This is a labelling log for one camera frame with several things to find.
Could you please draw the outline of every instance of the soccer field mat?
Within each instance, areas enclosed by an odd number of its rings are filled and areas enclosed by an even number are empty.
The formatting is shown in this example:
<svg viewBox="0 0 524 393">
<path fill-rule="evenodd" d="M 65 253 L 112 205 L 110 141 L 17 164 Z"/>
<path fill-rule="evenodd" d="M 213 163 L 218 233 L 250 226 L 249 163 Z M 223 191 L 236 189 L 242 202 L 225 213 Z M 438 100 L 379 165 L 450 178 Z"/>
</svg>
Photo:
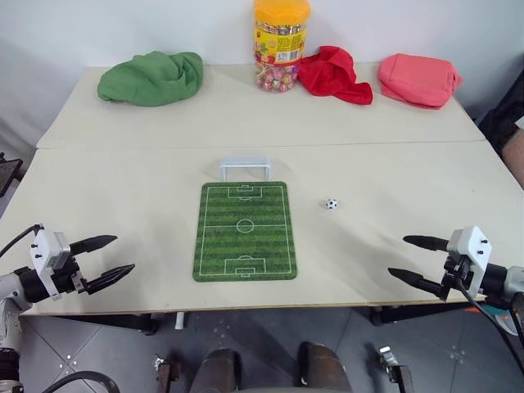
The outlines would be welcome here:
<svg viewBox="0 0 524 393">
<path fill-rule="evenodd" d="M 208 282 L 295 277 L 286 184 L 204 184 L 193 278 Z"/>
</svg>

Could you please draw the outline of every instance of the candy jar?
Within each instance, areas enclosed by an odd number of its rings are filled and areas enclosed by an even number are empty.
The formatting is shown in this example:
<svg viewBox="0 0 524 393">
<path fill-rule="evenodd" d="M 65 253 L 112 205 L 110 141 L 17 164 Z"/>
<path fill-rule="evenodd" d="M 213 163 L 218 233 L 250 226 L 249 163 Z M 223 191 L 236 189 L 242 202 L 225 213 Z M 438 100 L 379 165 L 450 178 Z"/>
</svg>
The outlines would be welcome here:
<svg viewBox="0 0 524 393">
<path fill-rule="evenodd" d="M 286 92 L 296 84 L 302 58 L 307 0 L 255 0 L 255 82 L 267 92 Z"/>
</svg>

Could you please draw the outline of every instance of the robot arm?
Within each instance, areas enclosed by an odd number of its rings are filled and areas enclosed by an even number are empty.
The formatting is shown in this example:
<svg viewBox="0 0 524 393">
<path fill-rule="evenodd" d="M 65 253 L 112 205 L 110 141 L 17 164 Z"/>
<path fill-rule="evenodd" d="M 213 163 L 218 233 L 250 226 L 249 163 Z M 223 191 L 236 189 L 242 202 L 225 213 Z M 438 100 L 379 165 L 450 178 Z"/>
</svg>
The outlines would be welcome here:
<svg viewBox="0 0 524 393">
<path fill-rule="evenodd" d="M 504 266 L 490 264 L 491 244 L 482 231 L 474 226 L 454 231 L 449 241 L 426 236 L 406 236 L 404 240 L 428 250 L 448 252 L 444 277 L 438 283 L 409 270 L 389 268 L 389 272 L 412 287 L 432 293 L 442 301 L 448 299 L 451 288 L 461 291 L 495 325 L 524 373 L 524 364 L 504 330 L 475 301 L 480 293 L 486 296 L 486 304 L 507 309 L 524 346 L 524 268 L 513 266 L 506 269 Z"/>
<path fill-rule="evenodd" d="M 82 276 L 75 256 L 102 248 L 117 237 L 90 237 L 68 244 L 63 233 L 49 232 L 41 225 L 21 233 L 0 251 L 0 257 L 31 231 L 35 232 L 30 250 L 35 269 L 24 267 L 0 276 L 0 393 L 23 391 L 18 372 L 22 333 L 18 317 L 21 313 L 48 297 L 59 300 L 64 292 L 91 295 L 119 281 L 134 268 L 134 264 L 120 266 L 89 282 Z"/>
</svg>

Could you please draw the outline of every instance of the orange jar lid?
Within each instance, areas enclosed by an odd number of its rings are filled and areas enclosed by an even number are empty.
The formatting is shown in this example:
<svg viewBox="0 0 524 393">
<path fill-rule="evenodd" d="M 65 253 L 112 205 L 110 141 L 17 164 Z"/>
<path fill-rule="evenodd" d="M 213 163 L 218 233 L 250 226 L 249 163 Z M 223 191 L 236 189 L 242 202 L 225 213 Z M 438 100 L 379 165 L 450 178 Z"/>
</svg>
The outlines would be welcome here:
<svg viewBox="0 0 524 393">
<path fill-rule="evenodd" d="M 308 0 L 255 0 L 255 19 L 268 25 L 299 25 L 310 14 Z"/>
</svg>

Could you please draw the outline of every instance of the jar label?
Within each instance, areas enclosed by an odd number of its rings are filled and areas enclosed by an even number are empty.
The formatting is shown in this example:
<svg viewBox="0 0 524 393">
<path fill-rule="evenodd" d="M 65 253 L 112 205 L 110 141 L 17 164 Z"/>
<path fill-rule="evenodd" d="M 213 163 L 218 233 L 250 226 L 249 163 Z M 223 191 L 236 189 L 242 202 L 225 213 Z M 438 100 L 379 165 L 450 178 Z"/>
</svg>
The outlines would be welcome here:
<svg viewBox="0 0 524 393">
<path fill-rule="evenodd" d="M 289 66 L 302 58 L 305 29 L 295 34 L 271 34 L 255 28 L 255 59 L 269 66 Z"/>
</svg>

